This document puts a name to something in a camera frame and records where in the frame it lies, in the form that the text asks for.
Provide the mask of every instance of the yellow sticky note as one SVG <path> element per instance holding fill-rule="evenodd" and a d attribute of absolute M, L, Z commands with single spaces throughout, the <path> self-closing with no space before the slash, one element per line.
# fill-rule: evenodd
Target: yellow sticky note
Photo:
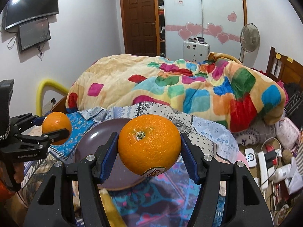
<path fill-rule="evenodd" d="M 292 58 L 287 57 L 287 60 L 288 60 L 290 63 L 293 62 L 293 59 L 292 59 Z"/>
<path fill-rule="evenodd" d="M 276 58 L 279 60 L 281 59 L 281 55 L 279 53 L 276 53 Z"/>

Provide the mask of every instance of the white bottle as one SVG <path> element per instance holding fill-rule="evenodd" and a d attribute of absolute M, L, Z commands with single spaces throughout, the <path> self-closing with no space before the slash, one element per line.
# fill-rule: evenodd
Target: white bottle
<path fill-rule="evenodd" d="M 287 164 L 285 166 L 282 166 L 278 168 L 275 172 L 275 175 L 273 176 L 272 181 L 274 183 L 278 183 L 283 181 L 285 178 L 287 178 L 287 175 L 289 174 L 291 168 L 291 164 Z"/>

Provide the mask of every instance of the wall-mounted television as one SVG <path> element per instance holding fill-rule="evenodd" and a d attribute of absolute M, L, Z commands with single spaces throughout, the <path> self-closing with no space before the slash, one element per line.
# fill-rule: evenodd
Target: wall-mounted television
<path fill-rule="evenodd" d="M 31 19 L 59 13 L 58 0 L 10 0 L 3 10 L 5 30 Z"/>

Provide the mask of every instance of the door panel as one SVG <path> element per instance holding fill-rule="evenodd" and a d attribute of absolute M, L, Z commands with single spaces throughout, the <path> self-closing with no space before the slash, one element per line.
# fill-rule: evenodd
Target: door panel
<path fill-rule="evenodd" d="M 157 55 L 154 0 L 122 0 L 127 53 Z"/>

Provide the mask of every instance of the fan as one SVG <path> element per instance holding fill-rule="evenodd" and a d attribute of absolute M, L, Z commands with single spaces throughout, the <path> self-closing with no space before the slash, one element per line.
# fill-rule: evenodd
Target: fan
<path fill-rule="evenodd" d="M 243 62 L 244 52 L 253 52 L 260 44 L 260 34 L 257 27 L 254 24 L 247 24 L 242 28 L 240 35 L 241 53 L 240 62 Z"/>

